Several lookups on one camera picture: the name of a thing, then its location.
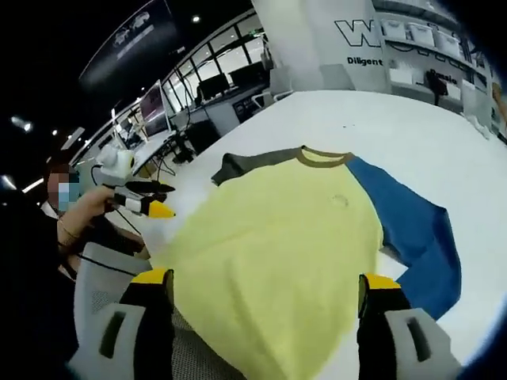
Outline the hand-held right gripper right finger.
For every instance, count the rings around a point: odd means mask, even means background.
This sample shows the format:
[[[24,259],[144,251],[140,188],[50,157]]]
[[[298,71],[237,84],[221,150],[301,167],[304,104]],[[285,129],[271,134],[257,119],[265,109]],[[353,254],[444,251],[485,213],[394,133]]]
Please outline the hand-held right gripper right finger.
[[[393,279],[360,275],[358,320],[360,379],[454,379],[462,369],[448,334]]]

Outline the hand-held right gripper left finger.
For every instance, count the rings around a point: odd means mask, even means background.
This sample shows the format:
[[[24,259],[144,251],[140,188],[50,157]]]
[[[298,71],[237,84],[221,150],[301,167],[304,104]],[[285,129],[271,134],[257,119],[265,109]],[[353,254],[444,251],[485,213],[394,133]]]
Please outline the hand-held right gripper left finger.
[[[67,367],[75,379],[173,379],[173,272],[136,276],[86,325]]]

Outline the person's left hand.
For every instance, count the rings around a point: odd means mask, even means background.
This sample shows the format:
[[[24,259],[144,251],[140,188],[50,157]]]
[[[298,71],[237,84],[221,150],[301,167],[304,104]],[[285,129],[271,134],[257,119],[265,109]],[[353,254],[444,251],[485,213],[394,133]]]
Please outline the person's left hand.
[[[105,213],[106,206],[113,201],[114,195],[111,188],[96,186],[79,198],[73,212],[82,222],[89,222],[93,217]]]

